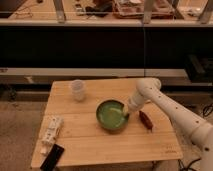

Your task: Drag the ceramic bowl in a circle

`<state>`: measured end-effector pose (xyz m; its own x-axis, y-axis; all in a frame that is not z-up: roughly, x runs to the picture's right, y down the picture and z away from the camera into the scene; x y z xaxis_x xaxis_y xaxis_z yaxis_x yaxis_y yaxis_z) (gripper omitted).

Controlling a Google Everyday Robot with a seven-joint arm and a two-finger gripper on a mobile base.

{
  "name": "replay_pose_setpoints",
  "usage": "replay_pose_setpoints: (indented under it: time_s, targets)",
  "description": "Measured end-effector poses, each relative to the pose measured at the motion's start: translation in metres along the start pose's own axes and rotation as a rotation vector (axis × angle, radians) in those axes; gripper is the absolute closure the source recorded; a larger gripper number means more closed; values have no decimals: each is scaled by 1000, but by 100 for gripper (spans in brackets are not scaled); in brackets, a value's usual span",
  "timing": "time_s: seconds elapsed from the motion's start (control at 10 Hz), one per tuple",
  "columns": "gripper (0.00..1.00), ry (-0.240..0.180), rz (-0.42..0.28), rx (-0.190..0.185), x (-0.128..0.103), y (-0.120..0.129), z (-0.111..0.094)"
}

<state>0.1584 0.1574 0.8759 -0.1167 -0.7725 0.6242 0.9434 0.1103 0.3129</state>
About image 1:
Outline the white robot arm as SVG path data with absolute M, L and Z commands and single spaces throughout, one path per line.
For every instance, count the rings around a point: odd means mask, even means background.
M 136 81 L 135 91 L 127 101 L 127 113 L 139 111 L 147 100 L 173 119 L 202 151 L 201 171 L 213 171 L 213 124 L 162 93 L 158 78 L 146 77 Z

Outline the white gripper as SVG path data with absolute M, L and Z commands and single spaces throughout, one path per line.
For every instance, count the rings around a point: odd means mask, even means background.
M 124 105 L 123 112 L 127 116 L 138 111 L 141 108 L 142 100 L 139 95 L 132 95 L 128 98 L 127 103 Z

